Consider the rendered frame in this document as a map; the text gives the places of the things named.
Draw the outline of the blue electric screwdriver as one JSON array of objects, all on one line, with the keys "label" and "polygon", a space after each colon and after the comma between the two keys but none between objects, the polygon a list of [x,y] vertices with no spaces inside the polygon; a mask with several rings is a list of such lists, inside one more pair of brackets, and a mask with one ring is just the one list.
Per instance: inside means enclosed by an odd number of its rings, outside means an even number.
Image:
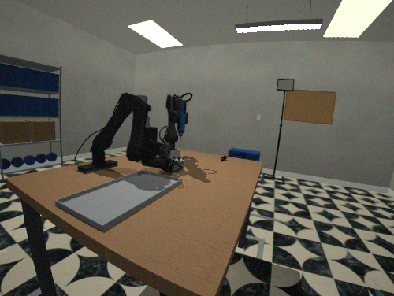
[{"label": "blue electric screwdriver", "polygon": [[186,106],[186,101],[179,101],[177,131],[180,136],[180,141],[185,129]]}]

